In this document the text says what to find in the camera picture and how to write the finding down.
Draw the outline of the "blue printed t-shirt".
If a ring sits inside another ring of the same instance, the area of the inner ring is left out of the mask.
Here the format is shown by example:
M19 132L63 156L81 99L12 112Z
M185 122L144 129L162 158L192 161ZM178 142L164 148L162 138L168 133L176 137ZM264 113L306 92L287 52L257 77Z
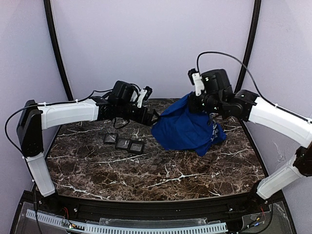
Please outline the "blue printed t-shirt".
M207 113L191 113L188 96L169 106L151 128L152 136L165 150L193 150L204 156L214 144L226 140L221 125Z

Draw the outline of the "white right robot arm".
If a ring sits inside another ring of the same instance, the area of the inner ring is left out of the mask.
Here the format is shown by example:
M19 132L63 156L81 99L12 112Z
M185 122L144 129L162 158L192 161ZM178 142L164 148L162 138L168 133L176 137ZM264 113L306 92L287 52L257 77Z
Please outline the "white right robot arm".
M312 175L311 119L294 116L247 90L236 94L224 90L214 94L192 92L188 104L194 113L216 113L247 123L270 174L256 183L254 199L267 200L296 180Z

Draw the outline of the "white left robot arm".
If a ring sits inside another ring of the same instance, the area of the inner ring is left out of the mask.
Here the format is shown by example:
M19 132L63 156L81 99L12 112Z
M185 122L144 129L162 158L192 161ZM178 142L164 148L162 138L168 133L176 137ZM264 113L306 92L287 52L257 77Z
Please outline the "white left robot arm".
M101 96L81 102L36 103L34 100L26 102L17 124L17 135L22 156L43 197L56 194L45 159L44 132L66 124L115 118L152 126L160 116L153 108L130 102L110 103L107 98Z

